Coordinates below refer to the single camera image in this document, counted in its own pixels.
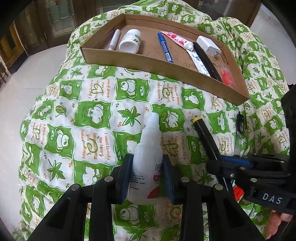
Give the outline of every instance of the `black pen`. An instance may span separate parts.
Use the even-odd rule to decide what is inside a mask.
[[[234,141],[234,154],[233,156],[240,157],[242,134],[244,132],[244,116],[239,112],[235,123],[235,141]]]
[[[212,61],[209,59],[207,54],[203,51],[203,49],[199,46],[198,43],[193,42],[193,49],[200,57],[201,61],[205,65],[206,69],[208,70],[210,76],[213,79],[216,79],[216,80],[222,82],[222,79],[221,79],[218,71],[216,70],[215,66],[213,65]]]

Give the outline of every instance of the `metal screw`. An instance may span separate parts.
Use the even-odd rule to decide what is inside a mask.
[[[105,182],[111,182],[111,181],[113,181],[113,177],[112,176],[106,176],[104,178],[104,180],[105,180]]]
[[[188,177],[181,177],[181,181],[187,183],[190,181],[190,179]]]
[[[72,186],[71,186],[71,190],[72,191],[76,191],[76,190],[78,190],[79,189],[79,184],[73,184]]]
[[[215,188],[219,191],[221,191],[223,189],[223,186],[221,184],[216,184]]]

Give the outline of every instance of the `cardboard box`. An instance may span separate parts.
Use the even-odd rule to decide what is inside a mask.
[[[133,28],[141,32],[141,45],[138,53],[120,52],[118,45],[121,39],[128,30]],[[121,30],[116,51],[107,50],[116,29]],[[174,63],[167,62],[157,38],[159,31],[173,32],[192,42],[196,41],[199,35],[212,39],[222,53],[218,58],[211,56],[209,58],[217,69],[221,62],[230,67],[236,89],[199,73],[186,50],[165,36],[174,60]],[[249,99],[245,80],[228,47],[217,39],[181,23],[150,16],[121,14],[106,23],[80,48],[88,64],[118,66],[162,75],[210,92],[234,105],[240,105]]]

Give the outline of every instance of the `patterned fabric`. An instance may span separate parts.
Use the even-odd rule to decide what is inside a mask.
[[[180,22],[225,43],[242,70],[250,100],[234,106],[178,80],[86,64],[79,50],[81,43],[121,13]],[[19,178],[24,237],[70,185],[91,185],[121,165],[124,155],[139,142],[151,112],[160,116],[164,154],[185,176],[200,184],[213,185],[215,179],[205,169],[207,156],[191,125],[198,110],[224,155],[233,155],[238,111],[246,117],[241,155],[287,154],[289,137],[280,103],[287,90],[276,58],[237,19],[213,21],[179,0],[139,1],[93,17],[72,33],[65,61],[21,124],[23,157]],[[240,204],[264,231],[269,210],[243,199]],[[206,205],[203,207],[207,240]],[[165,197],[152,206],[126,200],[113,207],[113,218],[115,240],[178,240],[181,207],[172,206]]]

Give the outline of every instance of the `white charger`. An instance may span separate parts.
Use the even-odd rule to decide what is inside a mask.
[[[207,55],[217,58],[221,54],[221,49],[212,40],[204,36],[198,36],[196,42]]]

